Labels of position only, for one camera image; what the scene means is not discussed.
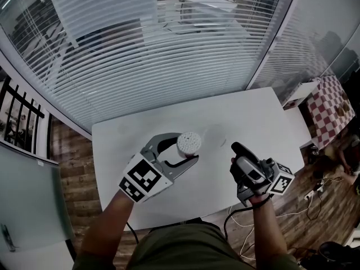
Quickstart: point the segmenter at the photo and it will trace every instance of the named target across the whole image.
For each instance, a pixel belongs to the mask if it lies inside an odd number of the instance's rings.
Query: door handle
[[[6,245],[9,248],[10,252],[15,252],[16,251],[16,247],[14,246],[14,243],[12,242],[10,233],[6,227],[6,225],[1,224],[1,232],[2,232],[2,236],[5,239]]]

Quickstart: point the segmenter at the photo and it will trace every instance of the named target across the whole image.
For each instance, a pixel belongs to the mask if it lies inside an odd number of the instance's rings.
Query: window blinds
[[[359,8],[360,0],[299,0],[252,88],[273,87],[282,101],[298,83],[320,76],[359,25]],[[335,71],[356,60],[355,52],[346,53],[348,61],[338,61]],[[332,68],[326,75],[334,75]]]
[[[0,11],[11,47],[0,47],[90,132],[106,119],[245,89],[290,1],[11,0]]]

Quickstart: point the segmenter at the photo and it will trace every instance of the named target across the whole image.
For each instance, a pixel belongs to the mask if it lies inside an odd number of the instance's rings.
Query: checkered cloth
[[[320,83],[312,92],[307,105],[317,134],[312,140],[319,149],[322,149],[355,117],[355,112],[350,102],[342,98],[341,94],[344,90],[336,76],[315,78],[315,80]],[[350,110],[340,117],[335,107],[343,105],[344,102],[349,105]]]

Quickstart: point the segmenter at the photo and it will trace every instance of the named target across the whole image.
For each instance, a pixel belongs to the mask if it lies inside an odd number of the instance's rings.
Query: white cylindrical object
[[[176,143],[180,153],[194,155],[201,147],[201,137],[195,132],[182,133]]]

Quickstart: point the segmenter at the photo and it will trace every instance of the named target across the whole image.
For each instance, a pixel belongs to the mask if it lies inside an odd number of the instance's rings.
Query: olive green shirt
[[[83,253],[73,270],[114,270],[100,257]],[[157,229],[135,248],[128,270],[250,270],[225,240],[221,231],[204,224],[184,224]],[[282,255],[269,262],[268,270],[299,270],[295,258]]]

